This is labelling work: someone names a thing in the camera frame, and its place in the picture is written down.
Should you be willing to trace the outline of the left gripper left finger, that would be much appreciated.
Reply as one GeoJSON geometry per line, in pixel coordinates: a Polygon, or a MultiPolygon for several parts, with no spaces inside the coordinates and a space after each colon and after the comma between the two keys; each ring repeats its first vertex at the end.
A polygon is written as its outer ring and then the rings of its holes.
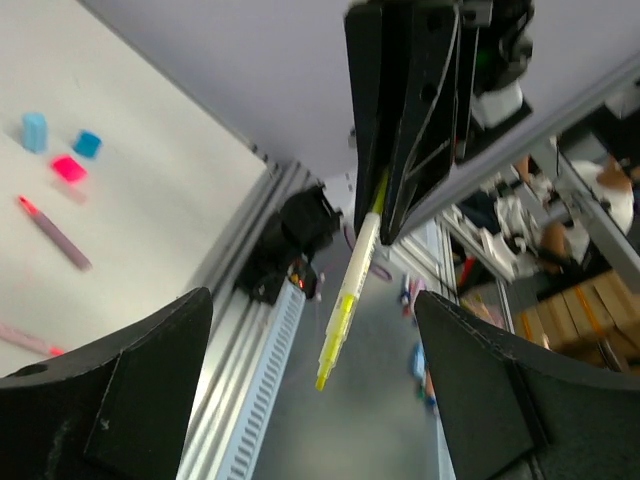
{"type": "Polygon", "coordinates": [[[174,479],[212,322],[196,288],[1,380],[4,479],[174,479]]]}

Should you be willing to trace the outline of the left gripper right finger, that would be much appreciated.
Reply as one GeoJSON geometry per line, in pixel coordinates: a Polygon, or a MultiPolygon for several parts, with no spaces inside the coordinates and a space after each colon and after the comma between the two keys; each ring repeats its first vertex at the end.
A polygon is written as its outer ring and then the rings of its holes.
{"type": "Polygon", "coordinates": [[[423,291],[415,315],[459,479],[636,479],[639,379],[423,291]]]}

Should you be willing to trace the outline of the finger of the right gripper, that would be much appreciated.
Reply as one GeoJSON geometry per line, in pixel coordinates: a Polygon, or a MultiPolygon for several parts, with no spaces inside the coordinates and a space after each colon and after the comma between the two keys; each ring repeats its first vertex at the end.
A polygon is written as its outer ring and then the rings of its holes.
{"type": "Polygon", "coordinates": [[[360,228],[365,215],[377,206],[380,226],[390,217],[387,199],[377,202],[380,184],[388,180],[388,153],[380,134],[379,111],[383,66],[383,4],[354,4],[345,16],[345,36],[358,158],[354,226],[360,228]]]}
{"type": "Polygon", "coordinates": [[[459,9],[452,1],[402,1],[387,5],[384,17],[392,146],[380,240],[391,245],[451,168],[459,9]]]}

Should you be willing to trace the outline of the yellow highlighter pen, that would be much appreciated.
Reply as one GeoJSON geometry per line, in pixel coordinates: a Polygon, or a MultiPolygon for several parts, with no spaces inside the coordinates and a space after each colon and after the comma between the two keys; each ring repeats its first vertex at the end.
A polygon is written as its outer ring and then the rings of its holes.
{"type": "Polygon", "coordinates": [[[326,381],[338,361],[361,297],[375,246],[379,239],[388,178],[389,173],[385,170],[377,187],[372,207],[365,215],[360,233],[356,237],[351,258],[325,330],[325,340],[318,359],[319,367],[315,384],[318,391],[324,389],[326,381]]]}

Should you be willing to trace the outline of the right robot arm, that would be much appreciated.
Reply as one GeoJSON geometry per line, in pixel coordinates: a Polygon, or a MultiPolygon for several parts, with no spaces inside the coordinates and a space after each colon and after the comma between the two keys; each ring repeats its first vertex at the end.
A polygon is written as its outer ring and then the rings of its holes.
{"type": "Polygon", "coordinates": [[[358,155],[354,225],[393,243],[410,214],[531,113],[530,1],[364,1],[344,28],[358,155]]]}

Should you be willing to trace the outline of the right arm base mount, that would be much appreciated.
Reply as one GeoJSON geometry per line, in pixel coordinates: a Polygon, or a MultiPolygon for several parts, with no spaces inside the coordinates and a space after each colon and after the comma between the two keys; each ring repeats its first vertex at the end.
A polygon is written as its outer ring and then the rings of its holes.
{"type": "Polygon", "coordinates": [[[275,304],[286,281],[308,300],[316,297],[319,279],[312,261],[331,245],[342,218],[324,188],[316,183],[293,194],[267,220],[235,282],[251,299],[275,304]]]}

